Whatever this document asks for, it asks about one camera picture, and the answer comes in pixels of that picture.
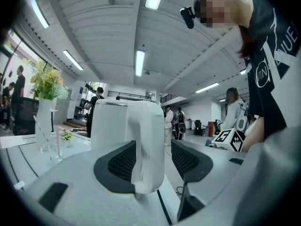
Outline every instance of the ceiling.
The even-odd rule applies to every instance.
[[[44,29],[30,6],[24,8],[18,25],[53,63],[78,80],[218,99],[228,87],[237,87],[248,97],[246,75],[239,74],[245,67],[238,56],[239,33],[232,32],[224,46],[212,49],[201,61],[230,31],[199,23],[188,29],[179,11],[193,0],[161,0],[158,10],[146,8],[146,0],[37,1],[49,27]],[[138,49],[146,52],[141,77],[135,76]],[[71,66],[64,50],[83,71]],[[220,85],[207,93],[194,93],[215,82]]]

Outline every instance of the hair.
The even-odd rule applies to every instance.
[[[195,16],[200,19],[200,22],[205,25],[206,27],[212,27],[212,21],[208,21],[206,18],[206,14],[204,16],[201,16],[201,8],[206,7],[206,0],[195,0],[193,4]],[[241,49],[239,51],[240,57],[245,58],[249,57],[253,52],[255,48],[255,41],[254,39],[249,35],[247,28],[239,25],[239,30],[242,38],[243,45],[241,46]]]
[[[102,94],[103,93],[103,88],[102,87],[98,87],[97,88],[97,93],[101,93]]]
[[[23,66],[20,65],[20,66],[18,67],[18,70],[21,71],[21,73],[23,73],[23,70],[24,70]]]
[[[233,94],[234,94],[234,99],[235,99],[235,101],[238,100],[238,98],[239,98],[239,93],[238,93],[238,89],[237,89],[237,88],[234,88],[234,87],[229,88],[229,89],[227,90],[227,93],[226,93],[226,94],[228,94],[228,93],[233,93]]]

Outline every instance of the white shirt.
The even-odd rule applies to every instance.
[[[174,113],[172,112],[172,110],[170,110],[169,112],[166,112],[165,129],[169,129],[172,127],[171,122],[173,121],[173,118],[174,118]]]
[[[228,106],[227,117],[224,123],[221,124],[221,130],[227,130],[235,127],[238,118],[244,114],[244,111],[240,107],[240,105],[243,104],[244,102],[241,99],[238,99]]]

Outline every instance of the black and white fiducial cube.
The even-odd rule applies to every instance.
[[[223,130],[212,140],[216,147],[223,147],[229,151],[241,152],[243,140],[237,133],[236,129]]]

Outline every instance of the black t-shirt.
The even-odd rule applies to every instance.
[[[91,107],[90,114],[89,114],[89,116],[88,116],[88,120],[87,120],[88,122],[92,122],[95,103],[96,103],[96,101],[99,100],[99,99],[104,99],[104,98],[103,98],[102,96],[93,96],[93,97],[91,98],[91,101],[89,102],[89,104],[91,104],[92,107]]]
[[[281,79],[289,69],[288,65],[277,60],[277,56],[279,52],[296,56],[300,38],[293,23],[271,0],[253,0],[253,4],[248,28],[249,34],[255,39],[255,50],[250,55],[252,69],[248,73],[249,112],[264,117],[266,138],[286,127],[283,115],[271,95],[275,87],[281,86]]]
[[[2,93],[2,98],[4,101],[4,97],[6,97],[7,99],[9,98],[9,88],[8,86],[4,88],[3,93]]]
[[[25,86],[25,77],[21,74],[15,84],[14,92],[12,95],[12,102],[16,101],[21,95],[21,90]]]

